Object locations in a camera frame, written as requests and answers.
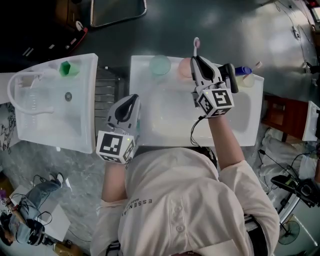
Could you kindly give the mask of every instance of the gray floor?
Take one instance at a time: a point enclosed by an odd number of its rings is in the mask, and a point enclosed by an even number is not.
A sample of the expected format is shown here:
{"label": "gray floor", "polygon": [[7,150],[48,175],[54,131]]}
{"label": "gray floor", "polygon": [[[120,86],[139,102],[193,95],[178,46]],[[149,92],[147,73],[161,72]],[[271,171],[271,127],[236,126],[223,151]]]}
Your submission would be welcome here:
{"label": "gray floor", "polygon": [[[273,3],[260,6],[253,0],[147,0],[146,16],[90,29],[72,54],[96,53],[100,65],[118,68],[128,77],[132,55],[190,57],[193,39],[199,37],[199,53],[215,63],[252,67],[261,61],[263,67],[255,73],[265,78],[265,92],[318,103],[318,88],[311,85],[311,75],[304,74],[301,46],[294,39],[292,23],[283,10],[311,38],[308,22],[295,5],[300,2],[289,2],[293,13],[279,3],[280,11]],[[283,4],[288,5],[288,1],[283,0]],[[84,24],[89,26],[90,2],[83,0],[81,7]],[[315,64],[315,51],[304,34],[301,42],[305,58]],[[261,126],[256,145],[244,148],[252,166],[257,164],[257,148],[265,130]],[[68,177],[72,190],[64,187],[52,198],[65,210],[70,229],[80,238],[91,240],[104,174],[104,163],[95,154],[64,149],[56,152],[49,146],[22,141],[12,147],[10,155],[0,152],[0,161],[15,187],[31,186],[35,174],[62,172]],[[88,242],[70,233],[66,238],[89,249]]]}

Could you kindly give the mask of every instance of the shirt sleeve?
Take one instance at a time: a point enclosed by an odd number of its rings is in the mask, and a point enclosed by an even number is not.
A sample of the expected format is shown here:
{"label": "shirt sleeve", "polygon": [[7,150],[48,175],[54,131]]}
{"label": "shirt sleeve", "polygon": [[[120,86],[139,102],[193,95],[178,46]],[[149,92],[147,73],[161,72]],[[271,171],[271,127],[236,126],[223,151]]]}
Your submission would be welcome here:
{"label": "shirt sleeve", "polygon": [[272,255],[279,239],[280,219],[250,165],[241,161],[228,166],[221,171],[219,180],[235,193],[243,212],[254,216],[261,225],[268,254]]}
{"label": "shirt sleeve", "polygon": [[107,247],[118,240],[118,228],[127,200],[105,202],[97,209],[98,221],[90,244],[92,256],[105,256]]}

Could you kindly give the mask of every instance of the blue tube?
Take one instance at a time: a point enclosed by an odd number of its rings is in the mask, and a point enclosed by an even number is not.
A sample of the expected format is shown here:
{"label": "blue tube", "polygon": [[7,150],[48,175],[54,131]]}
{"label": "blue tube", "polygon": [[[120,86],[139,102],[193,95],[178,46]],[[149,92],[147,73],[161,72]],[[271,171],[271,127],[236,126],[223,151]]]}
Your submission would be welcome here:
{"label": "blue tube", "polygon": [[252,73],[252,69],[247,66],[240,66],[235,68],[236,76],[244,76],[244,75],[249,75],[251,73]]}

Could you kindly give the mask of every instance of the sink drain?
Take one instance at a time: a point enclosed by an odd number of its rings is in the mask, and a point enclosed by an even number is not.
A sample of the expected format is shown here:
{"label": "sink drain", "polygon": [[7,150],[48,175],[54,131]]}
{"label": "sink drain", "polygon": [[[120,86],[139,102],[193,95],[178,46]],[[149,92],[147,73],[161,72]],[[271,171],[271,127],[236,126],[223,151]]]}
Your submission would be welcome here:
{"label": "sink drain", "polygon": [[65,95],[64,95],[64,98],[67,102],[71,101],[72,100],[72,94],[71,92],[67,92]]}

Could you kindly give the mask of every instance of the shirt button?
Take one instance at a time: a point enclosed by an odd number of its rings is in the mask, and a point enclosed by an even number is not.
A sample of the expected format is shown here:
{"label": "shirt button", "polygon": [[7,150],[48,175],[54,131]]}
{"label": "shirt button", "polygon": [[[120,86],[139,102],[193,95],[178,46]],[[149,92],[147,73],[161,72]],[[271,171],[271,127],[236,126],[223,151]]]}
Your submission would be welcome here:
{"label": "shirt button", "polygon": [[176,231],[178,231],[179,233],[185,231],[185,227],[184,226],[177,226],[176,227]]}
{"label": "shirt button", "polygon": [[177,206],[177,207],[174,208],[174,211],[175,211],[176,213],[181,212],[181,210],[182,210],[182,207],[181,207],[181,206]]}

